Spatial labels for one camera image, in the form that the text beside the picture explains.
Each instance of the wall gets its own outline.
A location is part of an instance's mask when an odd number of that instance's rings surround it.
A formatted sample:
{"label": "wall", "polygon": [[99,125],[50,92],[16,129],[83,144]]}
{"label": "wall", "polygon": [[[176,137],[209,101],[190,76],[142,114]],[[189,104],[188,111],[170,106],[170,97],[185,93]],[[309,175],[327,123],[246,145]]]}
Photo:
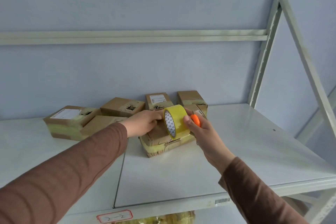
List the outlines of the wall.
{"label": "wall", "polygon": [[[1,0],[0,31],[263,29],[272,0]],[[0,47],[0,120],[196,89],[247,101],[259,42]]]}
{"label": "wall", "polygon": [[[335,0],[289,0],[327,94],[336,84]],[[305,70],[285,18],[278,26],[256,109],[293,136],[317,109]],[[336,167],[336,143],[323,124],[307,146]],[[323,224],[336,219],[334,209]]]}

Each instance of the metal shelving unit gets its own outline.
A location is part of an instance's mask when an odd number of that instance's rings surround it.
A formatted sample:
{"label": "metal shelving unit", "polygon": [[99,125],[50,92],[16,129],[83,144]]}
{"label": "metal shelving unit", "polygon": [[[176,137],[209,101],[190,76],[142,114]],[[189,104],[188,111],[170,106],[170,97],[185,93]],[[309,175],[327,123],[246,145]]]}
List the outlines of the metal shelving unit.
{"label": "metal shelving unit", "polygon": [[[282,12],[320,108],[298,141],[254,110]],[[273,1],[267,28],[262,30],[0,33],[0,45],[204,41],[262,41],[248,104],[210,106],[209,119],[229,148],[267,185],[280,196],[312,204],[305,218],[309,223],[320,223],[336,205],[336,170],[300,142],[309,140],[322,118],[336,136],[336,119],[288,0]],[[333,107],[334,93],[335,90],[330,95]],[[0,171],[6,176],[1,177],[0,185],[75,144],[52,139],[41,119],[1,121],[0,128],[6,144],[0,154]],[[200,169],[206,175],[198,175]],[[231,204],[228,194],[217,185],[218,179],[195,143],[147,159],[138,140],[130,139],[126,153],[69,210],[61,223],[109,223],[122,215],[137,219]],[[301,195],[317,190],[324,190],[319,198]]]}

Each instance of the shelf surface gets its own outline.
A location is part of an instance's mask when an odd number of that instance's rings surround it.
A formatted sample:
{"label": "shelf surface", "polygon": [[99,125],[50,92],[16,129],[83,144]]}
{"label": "shelf surface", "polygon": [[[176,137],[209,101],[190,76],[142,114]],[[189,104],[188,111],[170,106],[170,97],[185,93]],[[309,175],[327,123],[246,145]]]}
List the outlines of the shelf surface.
{"label": "shelf surface", "polygon": [[[0,187],[76,143],[51,137],[40,118],[0,121]],[[67,214],[113,208],[123,158],[117,158]]]}
{"label": "shelf surface", "polygon": [[[269,186],[335,177],[336,170],[248,104],[208,107],[228,148]],[[115,207],[222,193],[220,175],[195,142],[147,158],[130,138]]]}

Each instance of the person's left arm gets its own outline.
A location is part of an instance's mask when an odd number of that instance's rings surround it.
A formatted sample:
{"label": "person's left arm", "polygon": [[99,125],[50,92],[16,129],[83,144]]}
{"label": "person's left arm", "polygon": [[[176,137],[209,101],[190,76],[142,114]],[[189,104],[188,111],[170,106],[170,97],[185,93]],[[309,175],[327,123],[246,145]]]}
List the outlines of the person's left arm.
{"label": "person's left arm", "polygon": [[0,223],[57,223],[125,151],[127,138],[149,132],[160,112],[114,123],[0,189]]}

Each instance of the orange handle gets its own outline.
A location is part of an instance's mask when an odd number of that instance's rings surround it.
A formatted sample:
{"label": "orange handle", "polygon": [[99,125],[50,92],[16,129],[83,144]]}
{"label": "orange handle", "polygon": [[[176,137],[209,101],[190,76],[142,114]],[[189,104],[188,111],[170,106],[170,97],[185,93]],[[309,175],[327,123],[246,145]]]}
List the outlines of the orange handle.
{"label": "orange handle", "polygon": [[197,117],[197,115],[192,114],[190,115],[190,118],[192,119],[192,121],[199,127],[201,127],[201,122],[199,120],[199,118]]}

